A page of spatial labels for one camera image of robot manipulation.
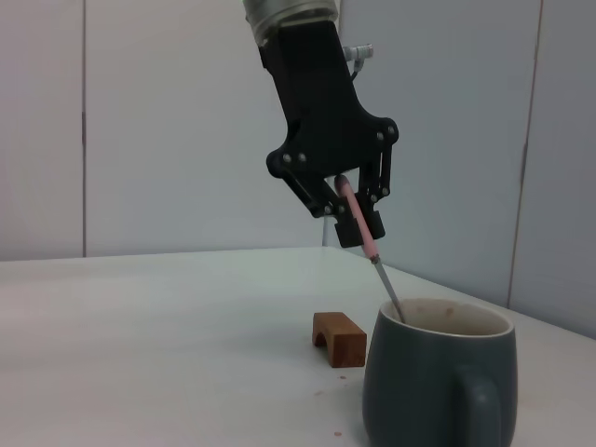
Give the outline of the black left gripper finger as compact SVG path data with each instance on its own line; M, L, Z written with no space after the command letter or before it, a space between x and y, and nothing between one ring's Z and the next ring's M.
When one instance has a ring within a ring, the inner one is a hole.
M335 231L344 248L361 245L362 236L347 199L339 196L327 179L351 170L352 167L331 171L299 169L297 166L278 168L279 179L290 187L314 218L332 216L336 219Z
M372 237L386 235L380 212L375 204L390 194L392 146L395 137L357 137L359 186L357 199Z

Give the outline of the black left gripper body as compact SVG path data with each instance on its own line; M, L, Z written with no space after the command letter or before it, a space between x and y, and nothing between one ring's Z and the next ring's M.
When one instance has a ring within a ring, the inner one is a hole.
M260 53L288 126L284 143L266 161L274 177L363 169L373 182L389 180L397 125L360 104L333 23L283 27Z

